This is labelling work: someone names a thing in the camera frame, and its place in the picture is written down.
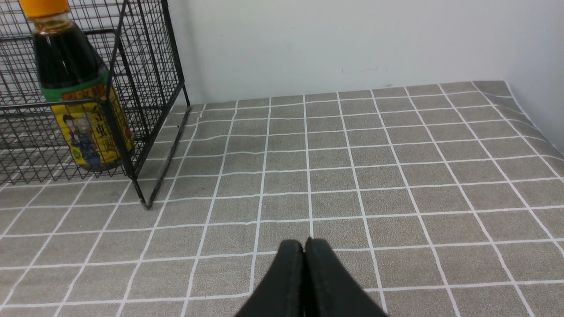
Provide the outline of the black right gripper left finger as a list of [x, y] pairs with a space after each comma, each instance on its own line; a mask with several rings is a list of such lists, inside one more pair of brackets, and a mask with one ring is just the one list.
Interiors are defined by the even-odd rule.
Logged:
[[302, 317], [304, 251], [296, 240], [280, 243], [269, 269], [237, 317]]

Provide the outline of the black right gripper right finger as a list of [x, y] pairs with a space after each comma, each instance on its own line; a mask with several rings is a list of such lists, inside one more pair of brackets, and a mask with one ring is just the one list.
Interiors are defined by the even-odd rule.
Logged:
[[338, 259], [328, 241], [308, 239], [305, 250], [306, 317], [386, 317]]

